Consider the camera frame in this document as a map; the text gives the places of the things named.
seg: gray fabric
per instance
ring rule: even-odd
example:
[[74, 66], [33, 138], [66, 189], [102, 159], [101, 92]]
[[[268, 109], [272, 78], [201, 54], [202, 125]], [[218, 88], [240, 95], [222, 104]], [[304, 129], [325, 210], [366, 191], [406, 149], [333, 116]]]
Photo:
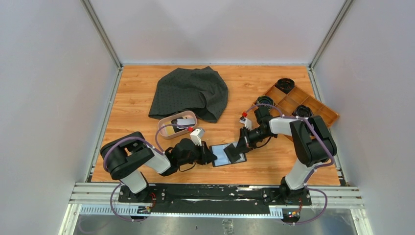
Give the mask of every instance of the gray fabric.
[[228, 103], [228, 87], [218, 72], [210, 67], [201, 70], [175, 69], [157, 84], [150, 118], [193, 111], [202, 120], [216, 123]]

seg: smartphone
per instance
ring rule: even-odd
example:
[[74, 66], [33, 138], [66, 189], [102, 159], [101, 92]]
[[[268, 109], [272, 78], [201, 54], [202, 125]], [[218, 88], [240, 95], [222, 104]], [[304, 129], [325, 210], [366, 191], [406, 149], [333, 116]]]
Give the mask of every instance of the smartphone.
[[[231, 161], [229, 160], [229, 158], [227, 157], [224, 149], [226, 147], [228, 147], [230, 144], [233, 144], [233, 146], [236, 147], [236, 144], [238, 144], [238, 142], [233, 142], [233, 143], [226, 143], [226, 144], [219, 144], [219, 145], [212, 145], [209, 149], [210, 151], [217, 156], [218, 159], [216, 159], [215, 161], [212, 162], [213, 167], [218, 167], [218, 166], [223, 166], [223, 165], [229, 165], [231, 164]], [[246, 155], [245, 153], [241, 153], [239, 154], [240, 158], [239, 160], [237, 160], [235, 163], [243, 163], [246, 162]]]

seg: divided wooden organizer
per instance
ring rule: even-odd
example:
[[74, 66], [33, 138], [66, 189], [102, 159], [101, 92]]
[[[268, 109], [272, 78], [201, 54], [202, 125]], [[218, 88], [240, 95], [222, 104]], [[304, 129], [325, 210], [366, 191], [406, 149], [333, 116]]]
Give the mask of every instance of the divided wooden organizer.
[[[275, 83], [270, 89], [268, 89], [264, 95], [270, 97], [276, 107], [280, 108], [282, 113], [287, 116], [292, 116], [293, 111], [299, 105], [305, 105], [309, 107], [315, 116], [319, 115], [323, 118], [327, 127], [333, 125], [333, 123], [339, 118], [339, 114], [332, 109], [316, 100], [309, 95], [303, 89], [295, 86], [288, 94], [275, 87]], [[275, 109], [271, 109], [272, 116], [279, 116], [279, 113]]]

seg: wooden table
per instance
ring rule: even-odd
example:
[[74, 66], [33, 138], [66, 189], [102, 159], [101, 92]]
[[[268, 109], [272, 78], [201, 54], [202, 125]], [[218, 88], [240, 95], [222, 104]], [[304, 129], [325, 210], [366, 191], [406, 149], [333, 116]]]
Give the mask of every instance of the wooden table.
[[[134, 131], [140, 131], [146, 140], [155, 145], [154, 134], [159, 120], [148, 117], [157, 82], [175, 68], [201, 69], [205, 66], [125, 66], [116, 93], [102, 145]], [[229, 89], [228, 105], [217, 123], [200, 121], [206, 131], [203, 139], [210, 145], [238, 140], [239, 118], [258, 96], [282, 77], [293, 79], [297, 86], [313, 94], [305, 66], [211, 66], [219, 72]], [[255, 122], [251, 111], [248, 115]], [[174, 146], [189, 134], [164, 140], [163, 148]], [[279, 185], [281, 178], [290, 171], [296, 158], [293, 143], [283, 135], [271, 139], [264, 148], [247, 153], [247, 161], [222, 167], [196, 165], [187, 172], [177, 172], [162, 177], [152, 169], [142, 166], [140, 171], [149, 183], [200, 183], [200, 184], [253, 184]], [[112, 182], [109, 173], [102, 168], [99, 156], [92, 182]], [[319, 169], [310, 179], [311, 185], [339, 185], [334, 166]]]

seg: white wall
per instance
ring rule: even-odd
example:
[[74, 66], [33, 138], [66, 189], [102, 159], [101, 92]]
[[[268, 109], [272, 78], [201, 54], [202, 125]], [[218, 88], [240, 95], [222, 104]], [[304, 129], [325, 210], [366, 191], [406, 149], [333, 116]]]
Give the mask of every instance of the white wall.
[[123, 63], [309, 63], [344, 0], [92, 0]]
[[0, 0], [0, 230], [55, 235], [116, 68], [80, 1]]
[[357, 0], [316, 68], [374, 234], [413, 234], [415, 1]]

